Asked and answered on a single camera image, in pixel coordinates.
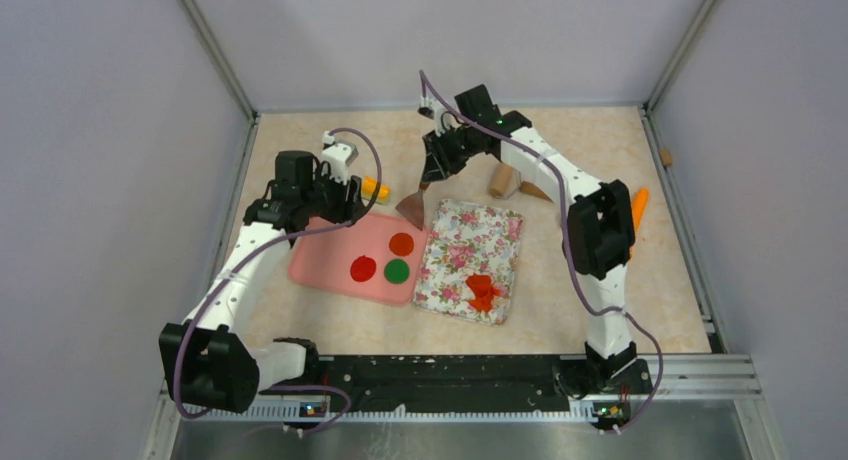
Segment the wooden rolling pin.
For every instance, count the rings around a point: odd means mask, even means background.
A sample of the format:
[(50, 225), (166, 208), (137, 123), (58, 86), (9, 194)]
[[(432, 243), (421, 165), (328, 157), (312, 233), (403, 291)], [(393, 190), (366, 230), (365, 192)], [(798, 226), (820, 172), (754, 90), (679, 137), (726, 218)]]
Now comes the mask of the wooden rolling pin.
[(488, 194), (496, 199), (509, 199), (517, 192), (549, 201), (550, 198), (536, 185), (525, 181), (512, 167), (499, 163), (489, 180)]

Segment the metal scraper wooden handle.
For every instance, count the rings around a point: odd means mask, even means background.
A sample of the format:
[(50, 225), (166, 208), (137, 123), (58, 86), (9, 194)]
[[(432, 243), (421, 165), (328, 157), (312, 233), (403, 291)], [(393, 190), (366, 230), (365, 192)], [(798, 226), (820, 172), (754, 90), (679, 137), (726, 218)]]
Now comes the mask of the metal scraper wooden handle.
[(395, 207), (396, 212), (413, 227), (423, 230), (425, 226), (425, 193), (429, 182), (420, 183), (418, 189), (403, 198)]

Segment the floral patterned tray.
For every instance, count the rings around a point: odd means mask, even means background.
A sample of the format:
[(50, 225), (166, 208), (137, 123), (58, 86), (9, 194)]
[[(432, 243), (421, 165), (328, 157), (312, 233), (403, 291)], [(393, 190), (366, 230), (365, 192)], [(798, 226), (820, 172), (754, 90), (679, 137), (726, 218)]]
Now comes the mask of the floral patterned tray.
[[(506, 322), (517, 276), (524, 217), (467, 201), (440, 201), (419, 268), (412, 304), (430, 313), (483, 325)], [(475, 311), (465, 281), (489, 275), (502, 295), (488, 313)]]

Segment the orange-red dough piece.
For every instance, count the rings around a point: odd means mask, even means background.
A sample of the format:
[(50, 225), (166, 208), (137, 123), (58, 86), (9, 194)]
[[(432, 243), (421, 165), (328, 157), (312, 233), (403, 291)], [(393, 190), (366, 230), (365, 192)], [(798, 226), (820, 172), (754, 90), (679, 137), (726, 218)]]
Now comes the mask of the orange-red dough piece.
[(407, 257), (415, 250), (415, 239), (405, 232), (396, 233), (389, 240), (389, 250), (398, 257)]

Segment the pink plastic tray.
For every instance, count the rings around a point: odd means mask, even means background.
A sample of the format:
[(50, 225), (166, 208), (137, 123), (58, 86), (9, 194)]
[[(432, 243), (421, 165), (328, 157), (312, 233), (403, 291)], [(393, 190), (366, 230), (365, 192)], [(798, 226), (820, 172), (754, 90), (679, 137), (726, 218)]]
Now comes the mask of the pink plastic tray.
[(429, 231), (401, 217), (370, 213), (355, 225), (296, 242), (296, 284), (399, 307), (411, 302)]

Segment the orange dough scrap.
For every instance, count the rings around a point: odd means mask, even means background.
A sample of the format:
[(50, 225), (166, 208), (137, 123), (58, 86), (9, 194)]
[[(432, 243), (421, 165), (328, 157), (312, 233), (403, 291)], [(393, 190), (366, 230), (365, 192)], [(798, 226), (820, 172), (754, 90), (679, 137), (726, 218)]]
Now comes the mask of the orange dough scrap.
[(489, 275), (474, 274), (469, 276), (465, 283), (474, 295), (469, 304), (477, 312), (490, 312), (495, 299), (502, 295), (501, 290)]

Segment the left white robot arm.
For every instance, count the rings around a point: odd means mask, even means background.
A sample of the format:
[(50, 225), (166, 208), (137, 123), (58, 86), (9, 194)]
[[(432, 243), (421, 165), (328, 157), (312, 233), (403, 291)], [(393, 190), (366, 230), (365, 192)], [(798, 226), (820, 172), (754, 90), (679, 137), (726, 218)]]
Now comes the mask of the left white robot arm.
[(285, 382), (297, 393), (319, 384), (314, 343), (295, 338), (248, 348), (241, 337), (271, 273), (296, 240), (349, 227), (366, 212), (362, 180), (351, 175), (355, 147), (334, 144), (320, 155), (282, 151), (262, 197), (246, 209), (235, 246), (211, 288), (181, 323), (168, 323), (158, 344), (171, 399), (182, 414), (189, 406), (242, 413), (255, 396)]

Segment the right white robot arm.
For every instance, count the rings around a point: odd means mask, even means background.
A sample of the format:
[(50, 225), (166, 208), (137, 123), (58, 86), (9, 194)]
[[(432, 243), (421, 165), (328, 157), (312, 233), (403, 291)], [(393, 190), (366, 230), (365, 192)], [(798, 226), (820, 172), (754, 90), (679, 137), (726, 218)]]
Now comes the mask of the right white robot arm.
[(626, 312), (627, 264), (635, 243), (628, 187), (603, 182), (574, 165), (518, 111), (502, 112), (483, 84), (447, 102), (421, 81), (419, 115), (433, 128), (422, 138), (425, 157), (419, 188), (401, 213), (416, 227), (424, 224), (427, 188), (459, 174), (478, 154), (514, 169), (559, 208), (562, 251), (568, 275), (590, 316), (585, 351), (586, 377), (600, 392), (612, 392), (637, 358)]

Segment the red dough disc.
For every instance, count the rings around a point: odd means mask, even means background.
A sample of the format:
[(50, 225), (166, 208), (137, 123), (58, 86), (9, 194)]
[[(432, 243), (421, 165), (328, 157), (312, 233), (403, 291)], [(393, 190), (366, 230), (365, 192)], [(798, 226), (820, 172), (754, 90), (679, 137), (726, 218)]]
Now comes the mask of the red dough disc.
[(363, 283), (375, 275), (376, 269), (377, 264), (373, 258), (361, 255), (352, 261), (349, 274), (354, 282)]

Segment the green dough disc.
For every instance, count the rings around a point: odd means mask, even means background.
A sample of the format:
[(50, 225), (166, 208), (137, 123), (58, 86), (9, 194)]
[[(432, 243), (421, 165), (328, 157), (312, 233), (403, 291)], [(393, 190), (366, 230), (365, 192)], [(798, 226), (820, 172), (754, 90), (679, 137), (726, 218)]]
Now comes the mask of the green dough disc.
[(403, 259), (392, 259), (386, 263), (383, 269), (383, 275), (387, 282), (394, 285), (401, 285), (409, 280), (410, 267)]

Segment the orange yellow green block stack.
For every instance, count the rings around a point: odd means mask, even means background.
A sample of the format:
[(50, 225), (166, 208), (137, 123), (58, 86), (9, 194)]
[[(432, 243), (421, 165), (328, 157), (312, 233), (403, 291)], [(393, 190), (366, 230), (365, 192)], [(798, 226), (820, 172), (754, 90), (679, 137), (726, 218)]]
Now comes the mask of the orange yellow green block stack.
[(366, 202), (376, 197), (375, 202), (381, 205), (387, 205), (391, 199), (391, 189), (385, 183), (377, 185), (377, 179), (366, 176), (361, 185), (361, 196)]

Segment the orange toy carrot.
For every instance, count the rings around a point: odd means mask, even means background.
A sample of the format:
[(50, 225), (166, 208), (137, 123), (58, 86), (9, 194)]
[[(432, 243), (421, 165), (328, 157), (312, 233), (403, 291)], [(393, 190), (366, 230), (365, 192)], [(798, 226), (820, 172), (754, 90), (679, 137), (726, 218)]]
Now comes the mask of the orange toy carrot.
[(649, 200), (650, 191), (647, 188), (640, 188), (632, 197), (631, 210), (633, 229), (635, 233), (638, 232), (641, 226)]

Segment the small wooden cork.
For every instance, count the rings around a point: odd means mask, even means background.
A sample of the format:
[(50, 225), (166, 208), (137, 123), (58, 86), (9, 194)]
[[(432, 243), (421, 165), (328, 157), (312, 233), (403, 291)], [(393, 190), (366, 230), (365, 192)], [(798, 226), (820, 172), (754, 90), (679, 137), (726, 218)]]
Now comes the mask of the small wooden cork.
[(671, 152), (666, 148), (660, 148), (658, 150), (659, 158), (661, 161), (661, 165), (664, 168), (668, 168), (673, 164), (673, 157)]

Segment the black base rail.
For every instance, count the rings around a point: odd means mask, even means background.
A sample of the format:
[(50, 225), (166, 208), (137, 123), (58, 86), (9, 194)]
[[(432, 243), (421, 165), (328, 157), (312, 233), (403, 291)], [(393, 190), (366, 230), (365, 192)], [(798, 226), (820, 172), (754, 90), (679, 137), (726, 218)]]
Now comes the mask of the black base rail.
[(580, 400), (631, 400), (653, 389), (643, 359), (606, 378), (583, 355), (339, 355), (309, 362), (290, 383), (316, 385), (326, 400), (348, 396), (354, 413), (566, 412)]

